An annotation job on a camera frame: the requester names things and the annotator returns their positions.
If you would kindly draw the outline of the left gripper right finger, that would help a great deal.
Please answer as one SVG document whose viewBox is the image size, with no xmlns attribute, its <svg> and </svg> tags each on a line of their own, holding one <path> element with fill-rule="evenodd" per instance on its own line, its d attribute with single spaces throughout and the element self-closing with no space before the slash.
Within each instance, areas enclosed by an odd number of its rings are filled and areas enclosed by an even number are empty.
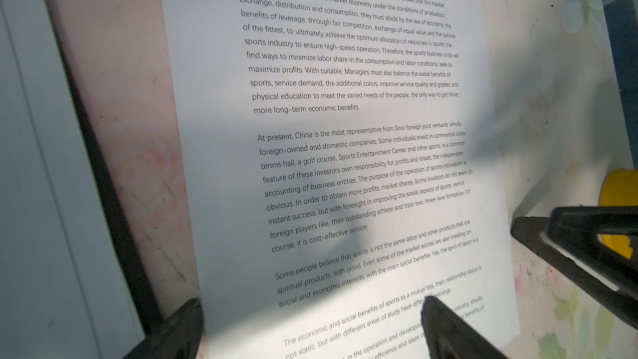
<svg viewBox="0 0 638 359">
<path fill-rule="evenodd" d="M 435 296 L 425 298 L 421 324 L 432 359 L 506 358 Z"/>
</svg>

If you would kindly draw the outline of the orange black file folder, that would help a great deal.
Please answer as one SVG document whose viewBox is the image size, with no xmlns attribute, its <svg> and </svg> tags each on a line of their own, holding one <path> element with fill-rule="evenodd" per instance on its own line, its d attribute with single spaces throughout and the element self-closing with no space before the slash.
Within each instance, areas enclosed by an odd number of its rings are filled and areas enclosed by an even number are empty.
<svg viewBox="0 0 638 359">
<path fill-rule="evenodd" d="M 76 117 L 95 177 L 98 194 L 106 217 L 116 257 L 120 263 L 141 326 L 146 335 L 154 332 L 164 321 L 153 289 L 149 281 L 139 250 L 131 234 L 131 229 L 118 198 L 115 185 L 108 171 L 106 161 L 96 137 L 86 107 L 79 93 L 69 61 L 61 56 L 62 64 L 69 83 Z"/>
</svg>

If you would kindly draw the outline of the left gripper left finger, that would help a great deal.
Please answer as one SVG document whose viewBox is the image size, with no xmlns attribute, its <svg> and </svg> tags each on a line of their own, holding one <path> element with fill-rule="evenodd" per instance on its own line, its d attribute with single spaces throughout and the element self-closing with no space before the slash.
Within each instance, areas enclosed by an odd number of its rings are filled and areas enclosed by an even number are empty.
<svg viewBox="0 0 638 359">
<path fill-rule="evenodd" d="M 124 359 L 195 359 L 204 332 L 204 314 L 199 298 L 190 299 Z"/>
</svg>

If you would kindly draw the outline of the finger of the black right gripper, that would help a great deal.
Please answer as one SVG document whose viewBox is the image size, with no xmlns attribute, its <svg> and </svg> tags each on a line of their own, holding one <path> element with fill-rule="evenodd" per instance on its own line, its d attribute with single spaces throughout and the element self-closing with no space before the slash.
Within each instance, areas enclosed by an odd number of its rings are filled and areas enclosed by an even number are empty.
<svg viewBox="0 0 638 359">
<path fill-rule="evenodd" d="M 602 244 L 603 234 L 636 235 L 636 207 L 558 207 L 518 217 L 511 235 L 627 325 L 637 327 L 637 267 Z"/>
</svg>

